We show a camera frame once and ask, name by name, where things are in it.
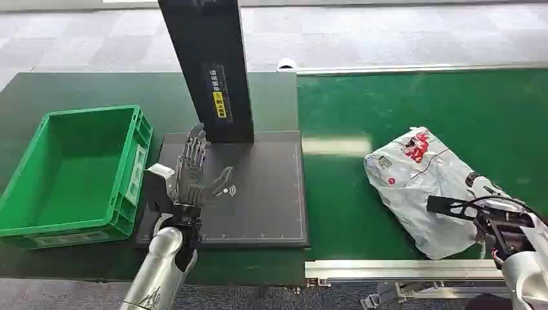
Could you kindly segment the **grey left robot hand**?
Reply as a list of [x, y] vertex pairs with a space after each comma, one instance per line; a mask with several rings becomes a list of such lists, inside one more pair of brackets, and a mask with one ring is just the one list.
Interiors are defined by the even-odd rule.
[[210, 142], [203, 123], [197, 123], [188, 133], [175, 168], [175, 202], [202, 208], [209, 205], [216, 193], [231, 179], [233, 168], [223, 169], [211, 183], [204, 184], [204, 163]]

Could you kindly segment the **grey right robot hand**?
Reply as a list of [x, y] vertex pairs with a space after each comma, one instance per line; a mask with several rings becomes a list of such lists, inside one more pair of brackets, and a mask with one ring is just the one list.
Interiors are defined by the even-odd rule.
[[533, 250], [524, 228], [534, 228], [536, 214], [526, 203], [515, 198], [491, 195], [459, 200], [444, 196], [429, 196], [427, 211], [470, 221], [477, 230], [477, 238], [492, 243], [502, 260]]

